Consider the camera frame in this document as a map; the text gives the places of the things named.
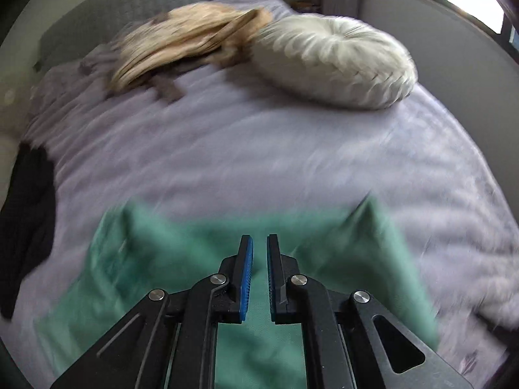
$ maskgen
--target beige garment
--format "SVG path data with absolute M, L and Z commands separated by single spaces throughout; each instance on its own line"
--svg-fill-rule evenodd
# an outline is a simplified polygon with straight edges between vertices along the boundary
M 145 72 L 185 57 L 211 53 L 204 63 L 222 67 L 243 61 L 254 36 L 271 21 L 263 8 L 241 11 L 217 2 L 176 8 L 123 38 L 110 88 L 120 92 Z

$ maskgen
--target tufted headboard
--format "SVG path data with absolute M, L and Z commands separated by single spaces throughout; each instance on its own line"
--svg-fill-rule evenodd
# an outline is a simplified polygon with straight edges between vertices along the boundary
M 40 69 L 69 62 L 110 41 L 126 24 L 202 0 L 86 0 L 40 40 Z

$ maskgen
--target wall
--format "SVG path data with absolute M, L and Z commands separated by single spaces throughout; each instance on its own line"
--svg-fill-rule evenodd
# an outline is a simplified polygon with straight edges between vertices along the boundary
M 38 40 L 61 16 L 85 0 L 30 0 L 0 46 L 0 77 L 26 75 L 37 61 Z
M 419 81 L 469 132 L 519 220 L 519 65 L 431 0 L 363 0 L 360 18 L 399 39 Z

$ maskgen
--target bed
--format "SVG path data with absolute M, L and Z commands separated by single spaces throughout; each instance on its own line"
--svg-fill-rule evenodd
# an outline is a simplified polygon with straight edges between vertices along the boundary
M 49 71 L 24 138 L 44 144 L 55 162 L 54 246 L 23 281 L 12 321 L 0 321 L 28 382 L 46 389 L 55 380 L 33 323 L 77 278 L 112 206 L 138 198 L 179 220 L 351 207 L 372 193 L 403 231 L 434 301 L 440 356 L 484 387 L 505 349 L 472 311 L 509 327 L 519 322 L 519 229 L 448 110 L 421 85 L 387 110 L 337 110 L 273 87 L 250 63 L 181 76 L 186 95 L 171 105 L 153 88 L 108 97 L 117 54 L 98 44 L 128 22 L 198 0 L 146 0 L 146 10 L 142 0 L 110 1 L 83 3 L 42 38 Z M 280 0 L 220 1 L 263 6 L 275 18 L 292 13 Z M 114 20 L 121 7 L 124 19 Z M 72 25 L 79 30 L 70 36 Z

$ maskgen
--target green cloth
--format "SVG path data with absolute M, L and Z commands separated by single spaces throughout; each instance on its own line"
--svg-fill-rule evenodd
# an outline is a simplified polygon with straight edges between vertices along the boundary
M 430 347 L 437 344 L 431 304 L 400 232 L 368 197 L 350 216 L 340 211 L 256 218 L 168 222 L 135 203 L 108 211 L 90 245 L 85 268 L 56 308 L 37 323 L 43 349 L 64 372 L 154 288 L 177 292 L 216 272 L 254 240 L 247 320 L 220 324 L 218 389 L 306 387 L 299 325 L 271 322 L 266 237 L 329 289 L 372 293 Z

